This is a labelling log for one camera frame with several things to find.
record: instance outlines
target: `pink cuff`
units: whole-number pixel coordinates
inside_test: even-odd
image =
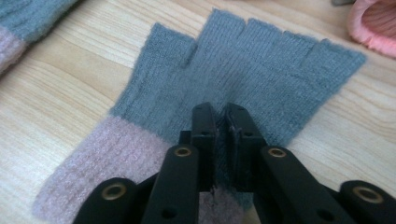
[[[347,29],[367,48],[396,58],[395,0],[357,0],[349,13]]]

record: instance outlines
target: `knit fabric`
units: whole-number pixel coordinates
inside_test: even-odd
[[[49,178],[34,213],[70,223],[89,193],[111,177],[139,183],[159,171],[164,152],[191,128],[191,110],[211,102],[245,107],[269,144],[285,146],[364,63],[328,40],[214,10],[195,41],[155,24],[126,89],[107,119]],[[225,147],[217,185],[200,198],[201,223],[241,223],[249,194],[228,187]]]
[[[0,1],[0,74],[77,0]]]
[[[357,0],[347,28],[352,38],[367,48],[396,58],[396,1]]]

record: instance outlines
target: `wood grain surface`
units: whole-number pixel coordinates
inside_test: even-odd
[[[0,223],[41,223],[45,180],[113,106],[158,21],[198,36],[213,7],[357,49],[368,61],[289,149],[322,184],[351,179],[396,196],[396,61],[351,41],[330,0],[80,1],[0,78]],[[258,223],[250,211],[245,223]]]

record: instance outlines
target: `wooden table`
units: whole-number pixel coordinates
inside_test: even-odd
[[[213,7],[329,38],[368,61],[289,146],[319,182],[350,179],[396,196],[396,61],[354,43],[350,6],[330,0],[85,0],[0,79],[0,223],[30,212],[44,181],[113,106],[156,21],[198,36]],[[250,212],[246,223],[256,223]]]

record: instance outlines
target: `pink fabric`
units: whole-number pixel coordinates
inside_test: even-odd
[[[9,30],[0,26],[0,75],[10,64],[15,63],[26,49],[26,43]]]
[[[395,0],[357,0],[350,11],[347,27],[356,41],[396,58]]]
[[[101,182],[125,177],[140,183],[157,173],[171,145],[119,117],[108,117],[47,180],[33,213],[50,223],[72,223]],[[224,189],[200,195],[200,223],[242,223],[244,212]]]

